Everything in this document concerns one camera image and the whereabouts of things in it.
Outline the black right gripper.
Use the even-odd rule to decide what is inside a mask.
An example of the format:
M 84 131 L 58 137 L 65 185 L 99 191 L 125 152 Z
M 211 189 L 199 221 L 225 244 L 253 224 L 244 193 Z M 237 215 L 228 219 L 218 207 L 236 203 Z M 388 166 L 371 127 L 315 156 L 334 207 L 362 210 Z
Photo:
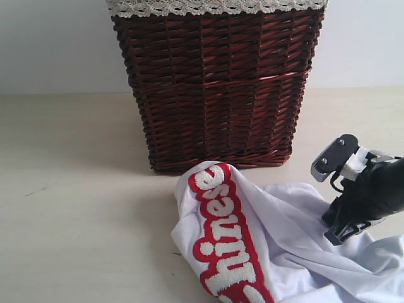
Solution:
M 321 217 L 331 226 L 324 236 L 333 245 L 403 211 L 403 159 L 372 165 L 354 182 L 343 179 L 342 186 L 342 194 Z

